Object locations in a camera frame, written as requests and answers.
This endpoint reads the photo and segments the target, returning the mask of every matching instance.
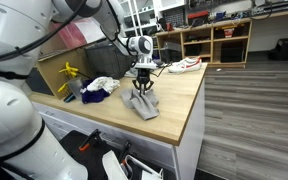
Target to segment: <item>white sneaker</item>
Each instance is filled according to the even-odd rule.
[[[197,71],[202,67],[202,59],[198,56],[196,58],[185,58],[180,62],[173,63],[168,68],[170,73],[183,73],[185,71]]]

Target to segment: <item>white cloth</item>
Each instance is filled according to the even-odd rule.
[[[108,93],[112,93],[116,88],[120,87],[120,81],[111,77],[99,77],[87,86],[90,92],[104,89]]]

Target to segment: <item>wooden floor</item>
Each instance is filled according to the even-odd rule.
[[[210,68],[198,168],[227,179],[288,180],[288,62],[250,56]]]

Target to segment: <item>wooden table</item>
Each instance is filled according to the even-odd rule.
[[[94,128],[87,129],[88,124],[83,124],[89,122],[94,127],[104,129],[100,129],[102,132],[107,130],[107,134],[121,132],[120,136],[133,141],[137,153],[147,155],[148,159],[151,157],[162,167],[173,170],[177,179],[189,180],[194,178],[204,134],[206,67],[207,64],[203,63],[201,70],[183,74],[169,74],[165,69],[159,78],[151,76],[155,82],[154,92],[159,99],[157,107],[160,115],[147,121],[143,121],[135,110],[126,108],[120,97],[122,90],[133,88],[130,78],[121,79],[121,86],[98,104],[85,105],[80,101],[64,103],[37,93],[32,94],[30,99],[36,102],[44,120],[55,119],[57,127],[63,127],[58,126],[63,121],[89,134]]]

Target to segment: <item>white wall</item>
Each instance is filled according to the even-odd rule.
[[[250,7],[251,1],[244,0],[220,5],[214,8],[212,13],[219,11],[234,13],[247,10]],[[288,15],[253,21],[249,51],[271,50],[280,38],[288,38]]]

